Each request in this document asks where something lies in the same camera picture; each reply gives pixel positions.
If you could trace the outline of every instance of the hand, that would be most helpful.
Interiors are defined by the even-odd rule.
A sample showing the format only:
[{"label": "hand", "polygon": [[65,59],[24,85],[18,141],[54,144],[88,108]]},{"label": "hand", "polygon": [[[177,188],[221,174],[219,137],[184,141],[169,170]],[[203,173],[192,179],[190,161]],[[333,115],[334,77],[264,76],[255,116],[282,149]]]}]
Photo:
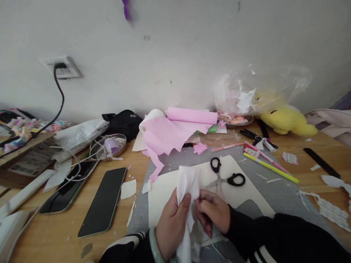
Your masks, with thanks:
[{"label": "hand", "polygon": [[223,233],[228,233],[230,226],[229,205],[218,195],[200,189],[196,200],[196,215],[205,233],[212,238],[212,223]]},{"label": "hand", "polygon": [[165,262],[171,258],[183,240],[190,201],[191,195],[186,194],[178,207],[177,188],[175,188],[162,211],[155,236],[158,249]]}]

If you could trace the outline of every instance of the pink pen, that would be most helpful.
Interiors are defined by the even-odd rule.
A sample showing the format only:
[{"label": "pink pen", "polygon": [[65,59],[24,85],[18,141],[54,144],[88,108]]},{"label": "pink pen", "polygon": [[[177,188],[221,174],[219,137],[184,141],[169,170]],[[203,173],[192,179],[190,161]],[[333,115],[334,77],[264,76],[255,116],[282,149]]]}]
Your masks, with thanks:
[{"label": "pink pen", "polygon": [[243,144],[245,144],[245,143],[244,142],[240,142],[240,143],[237,143],[237,144],[231,144],[231,145],[223,146],[221,148],[213,149],[211,152],[217,152],[219,150],[224,150],[224,149],[232,148],[232,147],[235,147],[235,146],[240,146],[240,145],[243,145]]},{"label": "pink pen", "polygon": [[274,164],[275,166],[277,166],[280,170],[282,170],[283,172],[286,172],[287,174],[291,175],[291,173],[289,173],[287,170],[285,170],[283,167],[281,167],[279,164],[277,164],[275,161],[273,161],[271,158],[269,158],[267,155],[265,155],[263,152],[261,152],[260,150],[258,150],[255,146],[253,146],[252,144],[250,144],[249,142],[245,141],[245,143],[247,145],[249,145],[251,148],[253,148],[254,150],[258,151],[264,158],[266,158],[269,162],[271,162],[272,164]]}]

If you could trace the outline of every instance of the pink bag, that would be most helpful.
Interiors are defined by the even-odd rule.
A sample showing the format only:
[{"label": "pink bag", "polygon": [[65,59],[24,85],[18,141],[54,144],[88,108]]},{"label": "pink bag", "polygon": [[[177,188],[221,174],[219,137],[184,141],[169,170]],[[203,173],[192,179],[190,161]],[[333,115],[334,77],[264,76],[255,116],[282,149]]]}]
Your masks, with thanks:
[{"label": "pink bag", "polygon": [[351,146],[351,111],[320,109],[307,113],[305,117],[308,124],[315,125],[330,137]]}]

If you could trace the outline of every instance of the black smartphone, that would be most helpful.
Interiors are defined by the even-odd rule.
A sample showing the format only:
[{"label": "black smartphone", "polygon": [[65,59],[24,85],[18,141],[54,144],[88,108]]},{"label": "black smartphone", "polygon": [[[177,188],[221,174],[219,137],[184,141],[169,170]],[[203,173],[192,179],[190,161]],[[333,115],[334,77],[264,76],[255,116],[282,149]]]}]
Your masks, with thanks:
[{"label": "black smartphone", "polygon": [[126,168],[119,168],[105,173],[78,237],[90,236],[110,229],[126,170]]},{"label": "black smartphone", "polygon": [[[75,179],[83,179],[86,178],[87,175],[92,172],[91,169],[94,167],[97,161],[86,161],[80,163],[81,169],[79,172],[80,176],[77,176]],[[74,169],[69,173],[67,178],[71,179],[72,176],[75,176],[79,170],[78,165],[74,167]],[[79,192],[83,188],[85,182],[88,178],[82,181],[71,181],[67,183],[67,179],[63,181],[63,183],[59,186],[63,186],[57,192],[53,193],[52,196],[45,202],[43,207],[40,209],[39,213],[41,214],[52,214],[52,213],[60,213],[68,210],[73,204],[74,200],[77,198]]]}]

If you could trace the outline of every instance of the gray cutting mat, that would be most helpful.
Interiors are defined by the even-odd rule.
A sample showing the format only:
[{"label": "gray cutting mat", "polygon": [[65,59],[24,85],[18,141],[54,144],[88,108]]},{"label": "gray cutting mat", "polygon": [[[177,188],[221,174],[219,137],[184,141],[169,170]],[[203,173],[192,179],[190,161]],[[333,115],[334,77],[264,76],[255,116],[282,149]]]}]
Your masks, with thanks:
[{"label": "gray cutting mat", "polygon": [[[309,199],[303,196],[309,211],[306,210],[301,202],[300,197],[296,195],[298,192],[298,186],[296,184],[243,156],[243,147],[233,147],[213,153],[211,152],[211,149],[213,148],[208,148],[208,150],[202,155],[194,154],[192,147],[183,148],[181,152],[177,152],[174,149],[169,156],[159,156],[159,160],[165,165],[160,175],[166,174],[170,172],[170,170],[178,170],[180,165],[193,166],[208,162],[213,157],[231,155],[238,162],[240,168],[245,172],[248,178],[252,181],[252,183],[276,213],[299,216],[306,221],[323,228],[332,234],[336,239],[338,239],[332,231],[331,227],[326,222],[325,218],[319,214],[319,211],[313,206]],[[270,158],[277,161],[266,149],[263,152]],[[150,162],[143,184],[148,181],[149,176],[153,173],[155,168],[155,165]],[[277,178],[280,178],[281,180],[272,183],[266,183],[266,180],[257,174],[266,177],[268,180]],[[243,203],[240,207],[237,208],[237,210],[252,218],[262,216],[262,213],[257,205],[251,200]],[[140,191],[127,233],[130,234],[137,231],[147,232],[148,229],[148,194],[142,194]],[[231,260],[235,259],[236,262],[244,262],[235,247],[230,242],[218,242],[215,244],[215,246],[221,253],[223,253],[224,256],[230,258]],[[201,249],[201,258],[206,258],[206,262],[225,262],[211,245]]]}]

